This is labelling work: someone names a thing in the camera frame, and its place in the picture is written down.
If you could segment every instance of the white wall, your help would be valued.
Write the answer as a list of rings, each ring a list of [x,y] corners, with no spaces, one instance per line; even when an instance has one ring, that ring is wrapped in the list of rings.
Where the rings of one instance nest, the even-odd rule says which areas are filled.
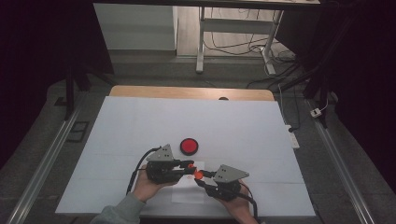
[[[108,49],[176,49],[176,7],[94,4],[94,8]]]

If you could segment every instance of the hand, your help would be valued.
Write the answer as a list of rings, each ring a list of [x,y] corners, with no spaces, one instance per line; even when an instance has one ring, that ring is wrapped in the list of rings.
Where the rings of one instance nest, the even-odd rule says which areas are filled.
[[[146,164],[142,165],[141,169],[146,169]],[[148,179],[146,170],[140,170],[137,176],[136,184],[134,185],[133,195],[140,201],[145,203],[163,187],[175,185],[175,183],[156,184]]]
[[[241,185],[240,193],[248,195],[248,189]],[[254,219],[254,217],[250,214],[247,200],[240,197],[236,197],[229,202],[225,202],[221,199],[216,200],[222,203],[222,205],[224,205],[224,207],[227,209],[228,213],[230,213],[230,215],[233,216],[233,218],[235,218],[239,223],[257,224],[256,219]]]

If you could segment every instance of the red button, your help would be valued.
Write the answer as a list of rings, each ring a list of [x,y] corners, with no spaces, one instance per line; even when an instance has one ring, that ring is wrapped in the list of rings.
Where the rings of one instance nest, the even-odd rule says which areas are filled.
[[[186,138],[180,143],[180,150],[186,156],[191,156],[198,151],[198,142],[192,138]]]

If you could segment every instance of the person's hand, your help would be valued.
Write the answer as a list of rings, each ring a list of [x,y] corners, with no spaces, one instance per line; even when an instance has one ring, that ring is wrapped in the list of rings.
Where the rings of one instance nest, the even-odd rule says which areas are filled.
[[[248,189],[241,185],[240,193],[248,195]],[[222,203],[222,205],[224,205],[224,207],[227,209],[228,213],[230,213],[230,215],[233,216],[233,218],[235,218],[239,223],[257,223],[256,219],[254,219],[254,217],[250,214],[247,200],[240,197],[236,197],[229,202],[225,202],[221,199],[216,200]]]
[[[146,169],[146,164],[142,165],[140,169]],[[148,199],[154,197],[154,195],[163,187],[175,185],[175,183],[156,184],[148,179],[146,170],[140,170],[137,176],[136,184],[134,185],[134,191],[132,194],[140,201],[145,203]]]

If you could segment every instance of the sleeve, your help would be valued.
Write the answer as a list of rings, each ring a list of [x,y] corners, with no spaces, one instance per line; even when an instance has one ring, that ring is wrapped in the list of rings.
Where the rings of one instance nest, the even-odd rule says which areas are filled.
[[[129,193],[117,206],[106,206],[102,213],[91,221],[91,224],[138,224],[140,211],[145,205]]]

